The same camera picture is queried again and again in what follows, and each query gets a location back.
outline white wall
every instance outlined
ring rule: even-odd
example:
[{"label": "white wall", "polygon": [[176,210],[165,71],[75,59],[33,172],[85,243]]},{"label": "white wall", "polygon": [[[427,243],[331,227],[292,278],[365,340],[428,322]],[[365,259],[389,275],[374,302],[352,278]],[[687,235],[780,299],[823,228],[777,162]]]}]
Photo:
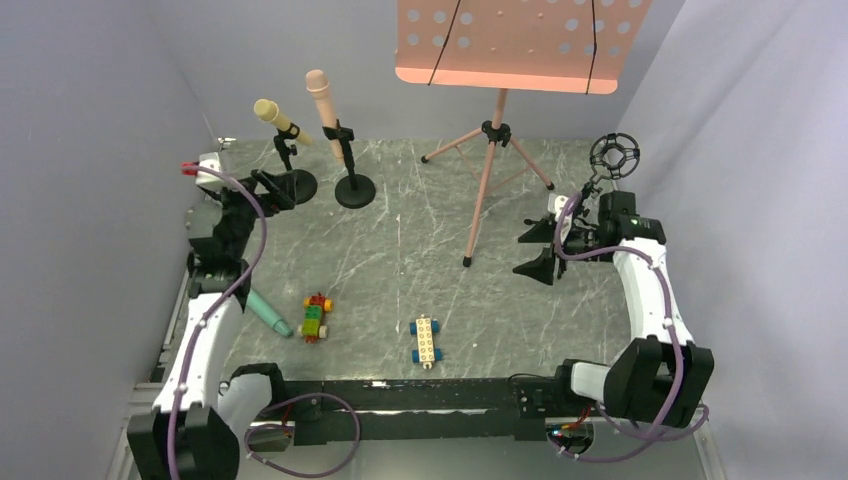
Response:
[{"label": "white wall", "polygon": [[140,1],[4,2],[0,65],[0,477],[103,478],[213,139]]},{"label": "white wall", "polygon": [[687,2],[619,127],[644,158],[622,187],[715,354],[731,479],[848,471],[846,24],[837,0]]},{"label": "white wall", "polygon": [[[587,97],[516,91],[505,121],[516,135],[534,138],[594,138],[610,131],[683,1],[654,2],[616,93]],[[395,76],[393,0],[147,2],[220,136],[270,137],[273,131],[253,115],[253,102],[261,97],[277,99],[295,122],[321,136],[304,81],[315,68],[330,79],[342,123],[362,139],[458,137],[491,118],[494,110],[491,89],[428,88]]]}]

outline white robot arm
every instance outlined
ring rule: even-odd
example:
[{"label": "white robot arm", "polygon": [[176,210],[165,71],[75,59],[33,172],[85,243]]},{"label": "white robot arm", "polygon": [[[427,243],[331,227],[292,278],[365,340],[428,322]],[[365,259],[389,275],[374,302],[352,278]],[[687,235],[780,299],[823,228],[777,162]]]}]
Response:
[{"label": "white robot arm", "polygon": [[[592,188],[594,186],[587,183],[581,198],[588,196]],[[538,222],[525,222],[534,226],[519,238],[519,242],[551,242],[567,202],[568,197],[552,194],[548,199],[546,217]],[[569,257],[580,256],[583,261],[609,262],[615,266],[627,301],[631,342],[611,365],[566,360],[557,369],[556,378],[567,397],[583,399],[586,403],[599,402],[613,417],[651,422],[669,394],[675,375],[682,375],[681,388],[663,424],[686,426],[700,402],[714,363],[709,350],[695,346],[669,283],[670,321],[684,357],[683,371],[674,371],[674,351],[666,325],[665,294],[653,270],[656,268],[665,279],[669,278],[662,225],[657,220],[637,214],[632,193],[606,193],[601,195],[599,204],[598,224],[594,225],[580,218],[585,212],[581,200],[573,213],[562,220],[560,242]],[[650,257],[654,264],[648,265],[641,257],[620,250],[591,257],[581,255],[616,246],[638,250]],[[513,271],[553,285],[555,272],[558,270],[561,276],[567,263],[558,259],[554,250],[551,242],[551,246],[545,248],[536,260]]]},{"label": "white robot arm", "polygon": [[[202,155],[194,165],[212,172],[225,170],[218,153]],[[195,170],[184,166],[186,174],[193,175]],[[254,170],[238,182],[265,217],[294,208],[296,185],[291,176]],[[127,427],[127,440],[142,478],[171,477],[163,454],[168,442],[174,445],[176,461],[171,463],[176,463],[181,477],[235,478],[250,423],[262,409],[285,400],[276,364],[240,367],[226,391],[219,392],[224,364],[250,293],[242,255],[259,213],[246,196],[224,188],[226,182],[215,175],[196,173],[195,184],[220,205],[204,200],[188,212],[191,280],[186,333],[151,412],[133,416]],[[268,193],[254,193],[259,184]],[[247,275],[246,281],[220,301],[243,275]],[[176,427],[169,424],[173,420]]]}]

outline yellow microphone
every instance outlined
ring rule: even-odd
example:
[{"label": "yellow microphone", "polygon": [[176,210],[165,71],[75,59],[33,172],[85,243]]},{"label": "yellow microphone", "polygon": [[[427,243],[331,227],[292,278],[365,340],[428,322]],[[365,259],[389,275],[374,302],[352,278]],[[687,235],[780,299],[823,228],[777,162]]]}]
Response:
[{"label": "yellow microphone", "polygon": [[296,135],[295,140],[297,140],[298,143],[303,145],[312,145],[312,137],[289,120],[289,118],[280,111],[280,107],[277,106],[275,102],[266,98],[260,98],[253,104],[253,113],[255,113],[256,116],[263,122],[277,127],[277,130],[280,130],[281,132],[286,132],[291,128],[291,133]]}]

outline pink tripod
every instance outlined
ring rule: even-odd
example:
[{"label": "pink tripod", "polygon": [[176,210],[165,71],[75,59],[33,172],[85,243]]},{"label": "pink tripod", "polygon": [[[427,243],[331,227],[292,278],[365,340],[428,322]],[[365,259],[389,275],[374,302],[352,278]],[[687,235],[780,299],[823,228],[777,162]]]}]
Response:
[{"label": "pink tripod", "polygon": [[[542,180],[542,183],[548,187],[548,190],[554,189],[554,184],[551,180],[545,175],[544,172],[536,165],[536,162],[530,158],[530,155],[527,153],[527,150],[518,143],[518,140],[512,137],[512,133],[509,130],[509,125],[502,123],[503,119],[503,111],[504,107],[506,107],[506,94],[509,92],[506,88],[501,88],[498,90],[498,103],[495,106],[495,115],[492,117],[492,121],[483,122],[483,126],[477,128],[456,140],[450,142],[449,144],[435,150],[433,152],[428,153],[421,157],[421,162],[427,163],[433,157],[437,155],[441,155],[451,148],[456,148],[459,152],[460,156],[462,156],[462,160],[468,165],[469,169],[471,169],[471,173],[474,174],[474,177],[480,180],[480,189],[477,191],[477,203],[474,205],[474,217],[471,219],[471,235],[468,237],[468,246],[465,247],[465,257],[462,259],[462,265],[464,267],[471,266],[471,255],[474,253],[474,244],[477,241],[477,228],[480,226],[480,213],[483,211],[483,199],[487,194],[494,192],[498,188],[506,185],[507,182],[518,178],[521,174],[527,171],[527,169],[532,168],[536,175],[539,176],[539,179]],[[462,143],[471,140],[472,138],[480,135],[481,133],[485,133],[489,138],[489,146],[486,149],[486,162],[483,165],[483,176],[480,177],[477,175],[477,172],[474,170],[474,167],[471,165],[471,162],[465,157],[465,154],[462,153],[462,150],[459,149],[459,145]],[[524,161],[527,162],[527,166],[524,170],[516,173],[515,175],[507,178],[501,183],[489,187],[489,175],[492,173],[492,163],[495,159],[495,147],[497,147],[498,143],[502,146],[506,147],[506,144],[515,148],[516,151],[524,158]]]}]

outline microphone stand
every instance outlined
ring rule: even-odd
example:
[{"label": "microphone stand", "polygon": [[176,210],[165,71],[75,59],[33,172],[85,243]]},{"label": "microphone stand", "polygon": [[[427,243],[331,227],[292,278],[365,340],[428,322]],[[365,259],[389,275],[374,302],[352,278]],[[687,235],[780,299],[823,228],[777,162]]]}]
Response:
[{"label": "microphone stand", "polygon": [[345,168],[347,168],[347,178],[339,180],[336,184],[336,201],[339,205],[351,209],[368,205],[377,196],[377,188],[370,178],[354,171],[356,165],[353,160],[353,150],[350,148],[350,141],[354,139],[353,130],[342,127],[338,119],[336,119],[336,128],[323,127],[323,130],[327,140],[339,141]]},{"label": "microphone stand", "polygon": [[318,180],[315,178],[315,175],[312,175],[312,173],[306,170],[292,168],[289,157],[297,155],[297,147],[287,145],[286,140],[294,140],[295,137],[296,135],[292,134],[291,128],[285,132],[278,128],[277,135],[274,137],[274,147],[277,149],[277,153],[280,154],[280,160],[286,166],[286,171],[289,172],[294,180],[295,202],[300,205],[301,203],[308,202],[315,196],[315,192],[318,191]]}]

